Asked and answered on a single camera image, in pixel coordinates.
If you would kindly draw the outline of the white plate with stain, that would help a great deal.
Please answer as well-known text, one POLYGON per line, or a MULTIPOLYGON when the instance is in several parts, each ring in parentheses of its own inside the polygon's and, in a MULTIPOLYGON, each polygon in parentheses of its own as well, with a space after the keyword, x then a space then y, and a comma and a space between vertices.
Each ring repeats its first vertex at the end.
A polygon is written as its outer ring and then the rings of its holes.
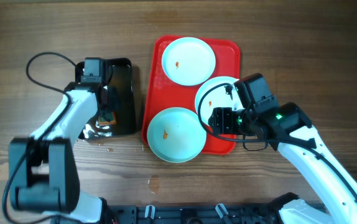
POLYGON ((216 67, 216 57, 203 40, 182 37, 165 48, 161 63, 163 71, 174 83, 194 86, 211 77, 216 67))

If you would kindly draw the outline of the orange green sponge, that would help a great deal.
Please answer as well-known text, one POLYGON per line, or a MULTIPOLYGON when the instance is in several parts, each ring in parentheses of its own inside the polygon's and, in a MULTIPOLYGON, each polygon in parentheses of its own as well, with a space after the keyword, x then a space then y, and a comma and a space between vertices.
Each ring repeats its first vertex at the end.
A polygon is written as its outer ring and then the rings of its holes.
POLYGON ((98 124, 100 126, 116 124, 116 116, 114 111, 105 112, 98 116, 98 124))

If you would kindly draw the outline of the teal plate with stain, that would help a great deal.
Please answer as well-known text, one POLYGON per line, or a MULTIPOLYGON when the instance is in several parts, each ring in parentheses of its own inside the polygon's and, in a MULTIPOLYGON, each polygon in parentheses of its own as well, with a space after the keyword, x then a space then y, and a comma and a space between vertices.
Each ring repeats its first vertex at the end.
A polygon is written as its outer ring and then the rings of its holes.
POLYGON ((206 131, 198 116, 181 107, 156 114, 147 129, 147 142, 160 159, 171 163, 187 162, 199 155, 206 143, 206 131))

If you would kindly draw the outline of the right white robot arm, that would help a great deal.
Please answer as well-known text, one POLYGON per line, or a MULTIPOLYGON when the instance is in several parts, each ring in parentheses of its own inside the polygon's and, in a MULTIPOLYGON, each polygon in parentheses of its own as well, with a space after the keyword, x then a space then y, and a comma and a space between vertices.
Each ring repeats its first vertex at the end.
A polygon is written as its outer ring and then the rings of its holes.
POLYGON ((208 120, 212 135, 248 136, 241 143, 264 142, 303 175, 335 223, 357 223, 357 182, 322 141, 308 116, 294 103, 259 104, 234 111, 215 108, 208 120))

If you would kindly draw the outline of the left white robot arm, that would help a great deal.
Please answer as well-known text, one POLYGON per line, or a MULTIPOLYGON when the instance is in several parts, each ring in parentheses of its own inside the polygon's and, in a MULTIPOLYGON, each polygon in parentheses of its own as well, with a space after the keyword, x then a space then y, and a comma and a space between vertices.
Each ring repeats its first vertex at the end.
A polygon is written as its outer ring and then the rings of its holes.
POLYGON ((10 205, 18 211, 43 213, 55 223, 116 223, 106 200, 80 189, 73 145, 98 110, 100 84, 71 82, 50 118, 31 136, 9 145, 9 179, 2 212, 9 223, 10 205))

